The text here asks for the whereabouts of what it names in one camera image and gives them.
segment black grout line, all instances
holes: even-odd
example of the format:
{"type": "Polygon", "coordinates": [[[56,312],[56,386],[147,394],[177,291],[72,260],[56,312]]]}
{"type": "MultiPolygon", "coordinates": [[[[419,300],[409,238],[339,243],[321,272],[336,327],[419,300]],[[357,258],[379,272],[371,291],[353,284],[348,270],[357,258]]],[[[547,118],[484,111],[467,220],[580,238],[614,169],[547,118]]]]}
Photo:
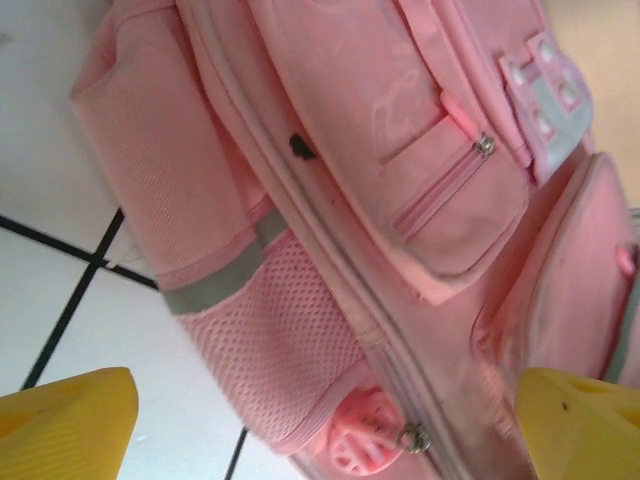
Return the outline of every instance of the black grout line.
{"type": "Polygon", "coordinates": [[[24,384],[22,385],[21,390],[35,387],[36,384],[38,383],[38,380],[42,376],[42,372],[44,372],[44,369],[47,366],[47,363],[49,362],[49,360],[51,359],[51,356],[53,355],[53,352],[55,351],[56,347],[58,346],[58,343],[60,342],[62,335],[64,334],[65,330],[69,326],[69,322],[71,322],[71,318],[73,317],[73,314],[78,308],[78,305],[80,305],[80,301],[82,300],[82,297],[84,296],[87,289],[89,288],[89,284],[91,283],[91,280],[93,280],[93,277],[95,276],[96,272],[102,266],[103,257],[107,253],[107,250],[109,249],[109,245],[111,245],[111,242],[113,242],[113,239],[115,238],[116,233],[118,233],[118,229],[120,228],[120,225],[122,225],[123,220],[124,220],[124,216],[122,214],[122,211],[118,210],[114,215],[113,219],[111,220],[111,223],[107,227],[107,230],[104,233],[102,240],[100,241],[100,244],[98,245],[98,248],[96,249],[95,253],[93,253],[90,256],[89,264],[85,268],[84,273],[82,274],[82,277],[78,281],[76,288],[74,289],[73,293],[71,294],[71,297],[69,298],[69,301],[67,302],[64,309],[62,310],[62,313],[60,314],[60,317],[58,318],[58,321],[56,322],[55,327],[51,331],[51,334],[49,335],[47,342],[44,344],[44,347],[42,347],[42,350],[40,351],[40,355],[38,355],[38,359],[36,360],[33,367],[31,368],[31,371],[29,372],[29,375],[24,381],[24,384]]]}
{"type": "Polygon", "coordinates": [[[111,242],[113,242],[113,239],[116,238],[116,234],[118,233],[118,230],[120,230],[122,222],[124,222],[124,214],[122,213],[122,210],[118,209],[116,214],[113,216],[111,223],[107,227],[107,231],[104,232],[98,248],[96,248],[96,251],[93,254],[92,263],[95,263],[96,267],[101,266],[100,264],[104,259],[104,256],[107,254],[107,250],[109,250],[111,242]]]}
{"type": "Polygon", "coordinates": [[[27,388],[35,387],[36,384],[38,383],[38,380],[40,380],[40,376],[42,375],[42,372],[44,372],[44,369],[47,366],[49,359],[51,358],[54,350],[58,346],[58,342],[62,338],[62,334],[67,329],[67,326],[71,321],[71,317],[73,317],[73,314],[78,308],[78,305],[80,304],[80,300],[82,300],[82,297],[87,291],[87,288],[89,288],[89,284],[91,283],[91,280],[95,276],[97,270],[98,269],[95,267],[95,265],[91,263],[87,265],[87,268],[85,268],[84,273],[80,278],[80,281],[76,285],[76,288],[71,294],[71,297],[69,297],[69,301],[67,302],[64,309],[62,310],[62,313],[60,314],[60,317],[58,318],[58,321],[56,322],[55,327],[51,331],[51,334],[49,335],[47,342],[44,344],[44,347],[42,347],[42,350],[40,351],[40,355],[38,355],[36,362],[33,364],[33,367],[31,368],[31,371],[29,372],[27,379],[22,384],[21,390],[26,390],[27,388]]]}
{"type": "MultiPolygon", "coordinates": [[[[118,213],[116,215],[117,216],[122,215],[120,210],[118,210],[118,213]]],[[[62,252],[62,253],[66,253],[67,255],[70,255],[72,257],[75,257],[85,262],[91,262],[92,260],[94,260],[96,256],[98,256],[100,258],[101,268],[104,268],[105,270],[113,272],[116,275],[124,277],[133,282],[139,283],[140,285],[143,285],[147,288],[158,290],[158,285],[151,278],[145,277],[144,275],[141,275],[137,272],[129,270],[128,268],[122,267],[120,265],[116,265],[114,267],[107,267],[107,265],[110,262],[103,258],[104,254],[106,254],[106,250],[104,251],[102,256],[98,255],[101,252],[100,250],[96,250],[95,253],[89,253],[86,250],[83,250],[74,245],[66,243],[62,240],[52,237],[51,235],[47,235],[46,233],[43,233],[34,228],[28,227],[22,223],[11,220],[10,218],[7,218],[3,215],[0,215],[0,228],[13,232],[22,237],[26,237],[29,240],[33,240],[35,242],[41,243],[43,245],[46,245],[47,247],[53,248],[54,250],[58,250],[59,252],[62,252]]]]}
{"type": "Polygon", "coordinates": [[[7,218],[3,215],[0,215],[0,228],[4,228],[5,230],[9,230],[10,232],[16,233],[23,237],[27,237],[30,240],[42,243],[48,247],[79,258],[80,260],[84,260],[85,262],[91,261],[92,255],[86,250],[70,245],[66,242],[63,242],[62,240],[58,240],[57,238],[40,232],[39,230],[27,227],[26,225],[11,220],[10,218],[7,218]]]}
{"type": "Polygon", "coordinates": [[[247,439],[247,433],[246,428],[243,428],[240,432],[240,437],[238,437],[236,449],[233,451],[233,456],[231,457],[231,462],[229,463],[229,468],[227,469],[227,474],[224,476],[224,480],[231,480],[233,478],[233,472],[235,472],[236,465],[240,459],[240,453],[242,452],[244,441],[247,439]]]}

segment yellow plastic object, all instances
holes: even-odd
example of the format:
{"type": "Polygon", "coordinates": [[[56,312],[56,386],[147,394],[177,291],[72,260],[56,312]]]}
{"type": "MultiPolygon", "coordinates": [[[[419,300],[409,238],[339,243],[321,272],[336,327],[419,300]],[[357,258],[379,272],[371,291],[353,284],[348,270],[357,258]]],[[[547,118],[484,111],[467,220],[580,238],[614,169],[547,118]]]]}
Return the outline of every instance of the yellow plastic object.
{"type": "Polygon", "coordinates": [[[640,479],[640,391],[530,369],[516,414],[540,480],[640,479]]]}
{"type": "Polygon", "coordinates": [[[126,368],[0,398],[0,479],[114,480],[138,416],[126,368]]]}

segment tiled floor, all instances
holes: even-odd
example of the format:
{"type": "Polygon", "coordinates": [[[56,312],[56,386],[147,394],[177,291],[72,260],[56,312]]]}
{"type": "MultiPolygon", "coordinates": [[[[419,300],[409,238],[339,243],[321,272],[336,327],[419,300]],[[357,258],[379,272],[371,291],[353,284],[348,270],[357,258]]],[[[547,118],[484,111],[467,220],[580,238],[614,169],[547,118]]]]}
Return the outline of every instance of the tiled floor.
{"type": "Polygon", "coordinates": [[[167,313],[71,112],[107,6],[0,2],[0,395],[123,365],[140,414],[120,480],[300,479],[167,313]]]}

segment side pocket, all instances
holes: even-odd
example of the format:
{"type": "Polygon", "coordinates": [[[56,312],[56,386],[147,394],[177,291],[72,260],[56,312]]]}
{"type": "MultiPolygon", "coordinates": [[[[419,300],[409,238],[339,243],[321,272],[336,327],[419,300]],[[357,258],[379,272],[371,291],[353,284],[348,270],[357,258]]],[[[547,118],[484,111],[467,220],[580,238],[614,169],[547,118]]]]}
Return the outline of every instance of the side pocket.
{"type": "Polygon", "coordinates": [[[631,289],[616,248],[634,239],[613,162],[583,161],[498,314],[474,332],[510,390],[529,367],[604,373],[631,289]]]}
{"type": "Polygon", "coordinates": [[[284,233],[264,257],[241,289],[179,321],[244,425],[291,454],[327,423],[369,367],[297,239],[284,233]]]}

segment pink zipper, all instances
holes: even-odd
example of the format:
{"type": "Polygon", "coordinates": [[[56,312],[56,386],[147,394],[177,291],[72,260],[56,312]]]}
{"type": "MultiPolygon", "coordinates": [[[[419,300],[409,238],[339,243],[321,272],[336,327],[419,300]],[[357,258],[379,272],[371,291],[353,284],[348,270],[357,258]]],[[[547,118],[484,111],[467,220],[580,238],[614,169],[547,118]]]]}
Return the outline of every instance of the pink zipper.
{"type": "Polygon", "coordinates": [[[422,230],[495,151],[494,139],[482,132],[478,123],[462,108],[453,95],[443,91],[440,99],[449,116],[474,143],[469,152],[405,209],[396,221],[394,226],[406,241],[411,240],[422,230]]]}

